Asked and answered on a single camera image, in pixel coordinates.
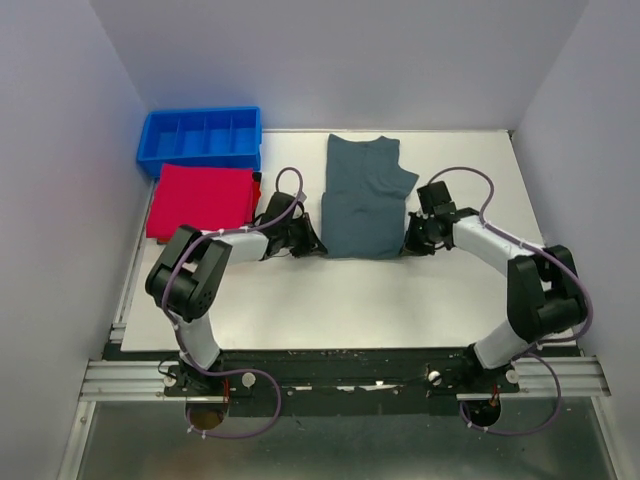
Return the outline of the grey blue t shirt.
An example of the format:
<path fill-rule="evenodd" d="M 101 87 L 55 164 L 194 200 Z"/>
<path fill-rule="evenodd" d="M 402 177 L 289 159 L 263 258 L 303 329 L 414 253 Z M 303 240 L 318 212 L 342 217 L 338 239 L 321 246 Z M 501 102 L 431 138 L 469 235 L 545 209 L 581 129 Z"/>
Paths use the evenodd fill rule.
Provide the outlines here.
<path fill-rule="evenodd" d="M 399 165 L 399 154 L 397 139 L 329 136 L 321 241 L 330 258 L 388 260 L 400 255 L 406 199 L 419 176 Z"/>

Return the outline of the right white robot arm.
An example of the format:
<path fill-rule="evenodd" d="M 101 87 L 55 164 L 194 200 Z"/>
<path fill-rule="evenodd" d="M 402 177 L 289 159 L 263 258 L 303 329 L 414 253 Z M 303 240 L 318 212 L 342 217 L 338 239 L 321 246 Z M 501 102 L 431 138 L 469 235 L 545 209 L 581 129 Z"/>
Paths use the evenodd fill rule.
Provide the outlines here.
<path fill-rule="evenodd" d="M 473 208 L 459 208 L 443 181 L 417 190 L 420 210 L 409 214 L 401 253 L 429 256 L 440 249 L 463 250 L 506 278 L 506 319 L 469 345 L 445 376 L 455 388 L 485 390 L 496 371 L 545 337 L 587 319 L 586 294 L 577 285 L 571 252 L 514 240 L 491 226 Z"/>

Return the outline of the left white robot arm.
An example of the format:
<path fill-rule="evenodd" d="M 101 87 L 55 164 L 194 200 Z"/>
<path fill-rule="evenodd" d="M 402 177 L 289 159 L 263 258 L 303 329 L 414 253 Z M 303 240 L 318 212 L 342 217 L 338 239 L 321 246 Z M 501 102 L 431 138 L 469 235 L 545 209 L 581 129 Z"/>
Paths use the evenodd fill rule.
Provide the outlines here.
<path fill-rule="evenodd" d="M 228 266 L 261 262 L 286 249 L 303 258 L 325 255 L 303 205 L 302 193 L 276 192 L 257 221 L 238 229 L 205 233 L 179 227 L 151 268 L 145 291 L 170 321 L 187 382 L 201 395 L 214 393 L 222 380 L 215 365 L 221 348 L 214 338 L 209 310 Z"/>

